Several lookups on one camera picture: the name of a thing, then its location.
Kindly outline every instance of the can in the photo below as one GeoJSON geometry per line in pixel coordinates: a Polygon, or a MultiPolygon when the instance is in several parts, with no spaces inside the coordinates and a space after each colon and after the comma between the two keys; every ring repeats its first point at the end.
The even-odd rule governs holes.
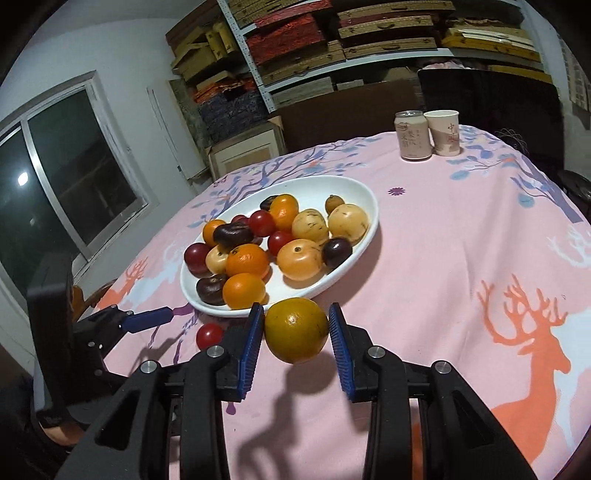
{"type": "Polygon", "coordinates": [[[427,119],[420,110],[398,112],[394,119],[400,156],[406,160],[426,160],[433,148],[429,138],[427,119]]]}

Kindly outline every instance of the window frame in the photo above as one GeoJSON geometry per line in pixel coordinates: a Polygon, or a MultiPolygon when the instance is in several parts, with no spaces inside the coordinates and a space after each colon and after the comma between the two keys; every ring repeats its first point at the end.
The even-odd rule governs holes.
{"type": "MultiPolygon", "coordinates": [[[[18,133],[18,131],[21,131],[24,136],[33,170],[41,183],[41,187],[43,188],[47,200],[51,204],[51,207],[64,229],[80,251],[80,254],[76,256],[72,263],[72,273],[74,276],[78,275],[85,267],[87,267],[99,251],[104,249],[107,243],[117,236],[118,232],[126,228],[140,213],[144,212],[147,207],[153,207],[157,203],[150,188],[139,172],[131,148],[123,140],[123,136],[116,124],[115,118],[109,109],[96,70],[67,80],[40,95],[37,95],[8,115],[4,120],[0,121],[0,146],[13,135],[18,133]],[[136,199],[126,207],[123,212],[112,219],[88,244],[82,240],[82,237],[80,237],[76,231],[59,203],[56,194],[51,188],[43,169],[43,165],[39,159],[39,155],[37,154],[31,131],[28,126],[28,121],[43,110],[83,90],[87,94],[92,111],[99,124],[100,131],[107,142],[117,165],[121,169],[125,180],[128,182],[136,196],[136,199]]],[[[4,285],[3,290],[8,290],[7,293],[9,296],[11,296],[23,311],[26,312],[26,299],[17,289],[1,263],[0,283],[4,285]]]]}

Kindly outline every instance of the paper cup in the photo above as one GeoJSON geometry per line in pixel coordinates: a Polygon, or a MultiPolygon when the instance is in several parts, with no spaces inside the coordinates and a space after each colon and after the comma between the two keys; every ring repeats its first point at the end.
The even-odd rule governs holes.
{"type": "Polygon", "coordinates": [[[459,112],[455,110],[433,110],[425,113],[431,130],[435,153],[443,157],[460,154],[459,112]]]}

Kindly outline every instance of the person's skin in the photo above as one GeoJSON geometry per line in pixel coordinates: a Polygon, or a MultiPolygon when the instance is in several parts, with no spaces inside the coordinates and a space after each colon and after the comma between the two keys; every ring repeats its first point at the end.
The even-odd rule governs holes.
{"type": "Polygon", "coordinates": [[[68,421],[59,427],[43,429],[43,431],[52,441],[62,447],[75,445],[84,435],[84,430],[73,421],[68,421]]]}

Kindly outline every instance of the bowl of fruit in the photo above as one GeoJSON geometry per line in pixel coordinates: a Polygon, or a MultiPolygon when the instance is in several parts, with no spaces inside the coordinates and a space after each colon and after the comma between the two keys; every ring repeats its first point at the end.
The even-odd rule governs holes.
{"type": "Polygon", "coordinates": [[[193,307],[245,317],[341,279],[378,229],[378,201],[363,183],[320,175],[262,189],[208,221],[184,253],[180,283],[193,307]]]}

